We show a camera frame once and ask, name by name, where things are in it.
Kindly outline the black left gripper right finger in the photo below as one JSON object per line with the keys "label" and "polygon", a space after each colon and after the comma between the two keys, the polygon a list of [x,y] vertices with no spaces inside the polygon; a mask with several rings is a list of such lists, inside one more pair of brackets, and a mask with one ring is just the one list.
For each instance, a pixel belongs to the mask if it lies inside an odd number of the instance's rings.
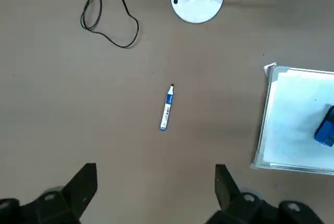
{"label": "black left gripper right finger", "polygon": [[215,194],[220,206],[206,223],[322,223],[306,204],[282,201],[277,207],[250,192],[241,192],[226,165],[215,167]]}

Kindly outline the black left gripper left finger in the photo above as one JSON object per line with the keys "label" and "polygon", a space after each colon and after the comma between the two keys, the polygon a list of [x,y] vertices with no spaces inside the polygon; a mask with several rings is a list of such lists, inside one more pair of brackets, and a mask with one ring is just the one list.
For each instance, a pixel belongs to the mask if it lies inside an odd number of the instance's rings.
{"label": "black left gripper left finger", "polygon": [[1,199],[1,223],[80,223],[97,192],[97,165],[86,163],[63,187],[45,191],[32,202]]}

